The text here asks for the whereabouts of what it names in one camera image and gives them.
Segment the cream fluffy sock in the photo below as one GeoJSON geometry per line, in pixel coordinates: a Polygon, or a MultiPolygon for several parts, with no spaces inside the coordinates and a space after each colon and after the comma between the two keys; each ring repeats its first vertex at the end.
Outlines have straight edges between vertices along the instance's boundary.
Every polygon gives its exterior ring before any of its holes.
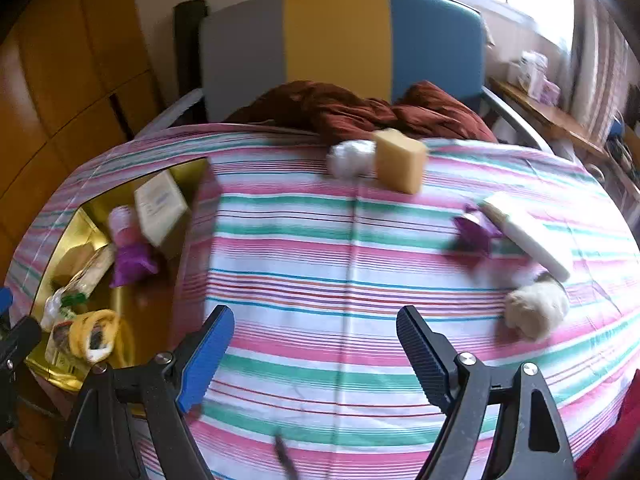
{"type": "Polygon", "coordinates": [[[570,310],[567,293],[549,272],[542,272],[532,284],[509,292],[504,298],[506,326],[531,341],[547,339],[570,310]]]}

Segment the purple snack packet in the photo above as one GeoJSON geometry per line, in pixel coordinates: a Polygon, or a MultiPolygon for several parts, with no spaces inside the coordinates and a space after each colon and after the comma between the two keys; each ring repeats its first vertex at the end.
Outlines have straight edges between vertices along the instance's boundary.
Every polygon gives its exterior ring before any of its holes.
{"type": "Polygon", "coordinates": [[[454,226],[462,240],[485,257],[490,256],[494,241],[503,238],[501,231],[473,204],[467,204],[462,214],[454,217],[454,226]]]}

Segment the white foam block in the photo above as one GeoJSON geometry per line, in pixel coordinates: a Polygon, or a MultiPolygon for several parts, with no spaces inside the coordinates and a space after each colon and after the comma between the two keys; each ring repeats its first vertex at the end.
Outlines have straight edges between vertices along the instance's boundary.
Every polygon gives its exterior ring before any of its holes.
{"type": "Polygon", "coordinates": [[[563,283],[573,272],[573,254],[562,237],[548,229],[504,193],[482,200],[480,211],[526,255],[563,283]]]}

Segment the yellow sponge block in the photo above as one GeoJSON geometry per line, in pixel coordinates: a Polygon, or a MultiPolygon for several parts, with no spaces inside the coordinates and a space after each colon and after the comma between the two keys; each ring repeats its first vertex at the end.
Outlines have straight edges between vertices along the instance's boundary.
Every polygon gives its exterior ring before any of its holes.
{"type": "Polygon", "coordinates": [[[378,182],[395,192],[418,194],[428,159],[427,147],[396,129],[375,131],[373,141],[378,182]]]}

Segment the white plastic bag ball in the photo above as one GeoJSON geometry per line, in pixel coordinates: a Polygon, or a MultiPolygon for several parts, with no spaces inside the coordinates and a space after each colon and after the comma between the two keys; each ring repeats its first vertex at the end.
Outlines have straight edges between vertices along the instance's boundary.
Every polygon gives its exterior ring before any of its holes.
{"type": "Polygon", "coordinates": [[[332,177],[352,180],[368,176],[374,171],[375,143],[370,140],[351,140],[336,144],[326,155],[326,166],[332,177]]]}

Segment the yellow knitted sock bundle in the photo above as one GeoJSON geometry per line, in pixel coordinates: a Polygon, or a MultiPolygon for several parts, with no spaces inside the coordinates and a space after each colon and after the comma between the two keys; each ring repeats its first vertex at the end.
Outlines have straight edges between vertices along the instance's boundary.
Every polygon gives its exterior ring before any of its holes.
{"type": "Polygon", "coordinates": [[[119,315],[108,309],[77,315],[68,332],[70,353],[89,364],[104,361],[114,349],[119,323],[119,315]]]}

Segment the small purple packet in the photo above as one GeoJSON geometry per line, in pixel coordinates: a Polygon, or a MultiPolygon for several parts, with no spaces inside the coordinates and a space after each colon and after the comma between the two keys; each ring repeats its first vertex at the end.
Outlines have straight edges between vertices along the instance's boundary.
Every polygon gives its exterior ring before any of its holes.
{"type": "Polygon", "coordinates": [[[141,242],[117,248],[111,288],[134,284],[147,275],[157,274],[157,272],[157,263],[148,243],[141,242]]]}

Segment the striped pink green bedsheet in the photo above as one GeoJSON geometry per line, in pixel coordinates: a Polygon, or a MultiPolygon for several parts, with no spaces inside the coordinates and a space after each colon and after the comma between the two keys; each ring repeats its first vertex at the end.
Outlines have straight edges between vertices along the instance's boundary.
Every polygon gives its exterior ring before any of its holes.
{"type": "Polygon", "coordinates": [[[277,479],[280,434],[306,479],[412,479],[442,415],[398,341],[411,304],[454,348],[488,364],[536,363],[574,454],[616,419],[639,366],[639,249],[585,170],[501,144],[431,140],[421,192],[335,180],[311,133],[200,125],[142,136],[80,166],[14,252],[13,316],[34,303],[75,210],[110,188],[204,159],[205,188],[186,243],[172,332],[224,304],[230,347],[189,418],[210,472],[277,479]],[[508,240],[489,257],[465,247],[454,218],[503,192],[572,252],[570,310],[539,344],[506,328],[504,296],[538,268],[508,240]]]}

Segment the brown snack bar packet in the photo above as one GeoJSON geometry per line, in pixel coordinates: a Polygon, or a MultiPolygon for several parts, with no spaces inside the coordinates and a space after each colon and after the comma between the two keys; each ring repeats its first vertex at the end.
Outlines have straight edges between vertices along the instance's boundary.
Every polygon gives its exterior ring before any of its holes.
{"type": "Polygon", "coordinates": [[[84,295],[89,298],[115,261],[115,246],[100,247],[85,266],[64,287],[63,296],[84,295]]]}

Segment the pink hair roller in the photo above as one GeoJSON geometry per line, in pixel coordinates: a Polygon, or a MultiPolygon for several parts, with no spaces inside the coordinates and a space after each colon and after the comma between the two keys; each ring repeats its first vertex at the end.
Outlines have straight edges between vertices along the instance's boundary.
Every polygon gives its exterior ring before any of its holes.
{"type": "Polygon", "coordinates": [[[127,247],[142,242],[137,211],[131,206],[118,206],[107,217],[111,238],[118,247],[127,247]]]}

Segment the cream cardboard box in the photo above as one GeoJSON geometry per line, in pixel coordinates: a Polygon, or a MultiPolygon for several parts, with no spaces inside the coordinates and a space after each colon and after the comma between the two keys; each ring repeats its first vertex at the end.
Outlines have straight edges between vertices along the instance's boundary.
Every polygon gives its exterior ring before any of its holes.
{"type": "Polygon", "coordinates": [[[170,171],[140,185],[134,203],[144,237],[167,258],[178,255],[191,211],[170,171]]]}

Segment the red cloth at corner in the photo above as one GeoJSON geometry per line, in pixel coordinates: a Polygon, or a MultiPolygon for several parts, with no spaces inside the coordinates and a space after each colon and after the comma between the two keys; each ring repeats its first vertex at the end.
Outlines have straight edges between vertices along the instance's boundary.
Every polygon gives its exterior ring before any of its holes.
{"type": "Polygon", "coordinates": [[[639,451],[639,371],[625,394],[616,423],[578,458],[578,479],[611,479],[639,451]]]}

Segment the dark red blanket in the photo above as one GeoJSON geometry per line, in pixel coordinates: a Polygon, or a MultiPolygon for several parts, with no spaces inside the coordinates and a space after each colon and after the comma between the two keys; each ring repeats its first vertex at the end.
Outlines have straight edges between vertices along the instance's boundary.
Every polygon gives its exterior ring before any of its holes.
{"type": "Polygon", "coordinates": [[[315,132],[331,145],[371,140],[384,129],[413,139],[497,141],[474,110],[427,80],[393,103],[360,98],[335,84],[296,80],[267,91],[226,121],[315,132]]]}

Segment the wooden side shelf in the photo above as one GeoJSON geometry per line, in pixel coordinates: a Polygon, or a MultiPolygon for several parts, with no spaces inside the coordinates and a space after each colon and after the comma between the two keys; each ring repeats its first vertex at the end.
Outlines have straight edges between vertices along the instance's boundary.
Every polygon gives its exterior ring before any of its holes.
{"type": "Polygon", "coordinates": [[[598,159],[609,160],[602,141],[590,139],[590,133],[572,116],[557,107],[541,104],[526,96],[522,90],[507,82],[489,79],[489,88],[500,98],[514,102],[524,112],[541,124],[541,136],[546,141],[568,141],[573,148],[580,148],[598,159]]]}

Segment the white boxes on shelf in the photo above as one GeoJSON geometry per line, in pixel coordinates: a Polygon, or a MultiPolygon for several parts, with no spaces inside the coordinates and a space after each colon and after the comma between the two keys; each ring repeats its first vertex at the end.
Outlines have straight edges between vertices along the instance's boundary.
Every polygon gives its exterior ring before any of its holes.
{"type": "Polygon", "coordinates": [[[547,68],[548,58],[545,55],[523,51],[518,61],[509,64],[506,82],[541,104],[557,106],[560,88],[547,78],[547,68]]]}

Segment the wooden wardrobe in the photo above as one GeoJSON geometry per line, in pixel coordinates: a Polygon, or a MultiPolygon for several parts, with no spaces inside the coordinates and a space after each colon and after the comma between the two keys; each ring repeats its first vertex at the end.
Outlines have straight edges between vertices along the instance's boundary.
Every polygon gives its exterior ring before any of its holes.
{"type": "Polygon", "coordinates": [[[1,44],[1,261],[71,172],[161,106],[134,0],[32,0],[1,44]]]}

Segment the grey yellow blue headboard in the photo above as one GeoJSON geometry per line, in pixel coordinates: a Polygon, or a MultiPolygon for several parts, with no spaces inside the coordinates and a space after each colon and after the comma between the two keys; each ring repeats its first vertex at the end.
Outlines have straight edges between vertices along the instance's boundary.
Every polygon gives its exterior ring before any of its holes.
{"type": "Polygon", "coordinates": [[[428,80],[472,110],[485,81],[482,17],[454,0],[246,0],[200,40],[211,122],[294,80],[387,102],[428,80]]]}

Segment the pink patterned curtain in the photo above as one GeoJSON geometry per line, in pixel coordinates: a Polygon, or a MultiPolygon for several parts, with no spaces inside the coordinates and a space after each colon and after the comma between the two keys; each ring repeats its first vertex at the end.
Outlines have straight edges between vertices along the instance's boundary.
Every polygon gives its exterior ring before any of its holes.
{"type": "Polygon", "coordinates": [[[627,58],[627,41],[604,3],[574,0],[568,109],[599,148],[620,110],[627,58]]]}

